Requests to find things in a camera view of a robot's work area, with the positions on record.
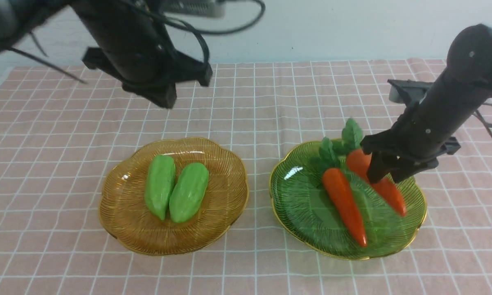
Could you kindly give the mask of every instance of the orange carrot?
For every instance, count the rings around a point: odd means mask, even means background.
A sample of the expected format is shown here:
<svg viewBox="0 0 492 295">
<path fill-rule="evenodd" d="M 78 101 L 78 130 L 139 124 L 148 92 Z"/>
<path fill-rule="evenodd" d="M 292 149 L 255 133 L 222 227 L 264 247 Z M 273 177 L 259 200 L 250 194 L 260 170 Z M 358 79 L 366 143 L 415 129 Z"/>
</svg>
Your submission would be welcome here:
<svg viewBox="0 0 492 295">
<path fill-rule="evenodd" d="M 360 246 L 366 247 L 368 240 L 364 222 L 346 176 L 339 168 L 329 168 L 323 174 L 322 183 L 330 200 L 339 211 L 339 215 L 348 228 L 350 235 Z"/>
<path fill-rule="evenodd" d="M 370 183 L 366 172 L 370 167 L 371 155 L 366 155 L 362 149 L 353 150 L 346 157 L 346 166 L 359 177 L 369 183 L 373 189 L 392 207 L 399 215 L 406 216 L 406 204 L 401 192 L 395 184 L 387 177 L 377 183 Z"/>
</svg>

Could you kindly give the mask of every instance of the pink checkered tablecloth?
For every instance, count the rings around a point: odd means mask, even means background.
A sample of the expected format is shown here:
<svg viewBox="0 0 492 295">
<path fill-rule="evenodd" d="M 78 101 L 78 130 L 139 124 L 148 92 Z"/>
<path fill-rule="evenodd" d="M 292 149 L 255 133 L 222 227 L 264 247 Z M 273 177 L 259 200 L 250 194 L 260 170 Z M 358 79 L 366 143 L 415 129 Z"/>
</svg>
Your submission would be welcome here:
<svg viewBox="0 0 492 295">
<path fill-rule="evenodd" d="M 209 88 L 179 84 L 171 111 L 84 67 L 78 84 L 16 68 L 0 86 L 0 295 L 492 295 L 492 141 L 475 118 L 462 149 L 416 176 L 428 218 L 413 244 L 384 259 L 317 254 L 270 208 L 271 170 L 296 144 L 367 133 L 404 110 L 389 78 L 433 81 L 442 60 L 218 64 Z M 492 121 L 492 108 L 481 109 Z M 195 254 L 128 252 L 100 226 L 104 176 L 162 138 L 210 138 L 248 169 L 251 198 L 231 230 Z"/>
</svg>

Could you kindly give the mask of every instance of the green cucumber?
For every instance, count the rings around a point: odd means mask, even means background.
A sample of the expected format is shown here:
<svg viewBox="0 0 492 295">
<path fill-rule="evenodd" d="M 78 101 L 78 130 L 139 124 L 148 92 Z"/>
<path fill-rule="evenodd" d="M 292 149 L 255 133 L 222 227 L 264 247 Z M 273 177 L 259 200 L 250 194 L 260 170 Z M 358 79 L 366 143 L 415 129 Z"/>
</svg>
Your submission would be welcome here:
<svg viewBox="0 0 492 295">
<path fill-rule="evenodd" d="M 144 201 L 160 220 L 166 219 L 169 198 L 175 185 L 175 161 L 170 156 L 158 155 L 148 167 Z"/>
<path fill-rule="evenodd" d="M 190 220 L 201 207 L 209 172 L 201 163 L 190 163 L 181 172 L 169 198 L 169 216 L 175 223 Z"/>
</svg>

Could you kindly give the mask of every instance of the amber glass plate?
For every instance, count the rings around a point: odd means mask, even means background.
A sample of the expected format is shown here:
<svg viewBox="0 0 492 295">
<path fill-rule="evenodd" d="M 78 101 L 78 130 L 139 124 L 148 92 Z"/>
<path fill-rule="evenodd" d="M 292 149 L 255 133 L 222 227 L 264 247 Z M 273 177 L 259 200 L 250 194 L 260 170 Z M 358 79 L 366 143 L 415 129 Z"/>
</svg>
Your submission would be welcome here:
<svg viewBox="0 0 492 295">
<path fill-rule="evenodd" d="M 147 168 L 153 157 L 175 159 L 176 177 L 189 163 L 209 170 L 208 189 L 201 209 L 189 221 L 161 221 L 144 203 Z M 102 189 L 100 222 L 123 246 L 151 256 L 184 254 L 204 248 L 230 228 L 248 203 L 247 173 L 241 159 L 205 138 L 161 140 L 139 149 L 108 175 Z"/>
</svg>

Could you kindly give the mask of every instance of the carrot leaves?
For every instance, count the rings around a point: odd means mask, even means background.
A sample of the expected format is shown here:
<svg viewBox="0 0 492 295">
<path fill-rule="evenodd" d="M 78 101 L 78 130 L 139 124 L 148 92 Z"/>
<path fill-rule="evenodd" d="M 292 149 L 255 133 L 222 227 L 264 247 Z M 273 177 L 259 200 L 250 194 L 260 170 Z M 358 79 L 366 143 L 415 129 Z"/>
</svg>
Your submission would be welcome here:
<svg viewBox="0 0 492 295">
<path fill-rule="evenodd" d="M 361 141 L 364 137 L 361 127 L 353 118 L 349 118 L 346 121 L 346 126 L 343 128 L 341 133 L 343 144 L 347 153 L 358 149 L 361 147 Z"/>
<path fill-rule="evenodd" d="M 319 157 L 330 167 L 339 167 L 339 158 L 334 151 L 334 143 L 330 138 L 323 138 L 319 148 Z"/>
<path fill-rule="evenodd" d="M 331 168 L 331 166 L 324 162 L 320 157 L 311 157 L 309 162 L 310 165 L 317 170 L 319 179 L 322 177 L 324 172 L 326 172 L 326 170 Z"/>
<path fill-rule="evenodd" d="M 331 142 L 332 142 L 332 149 L 337 155 L 346 155 L 346 147 L 342 140 L 333 139 L 331 140 Z"/>
</svg>

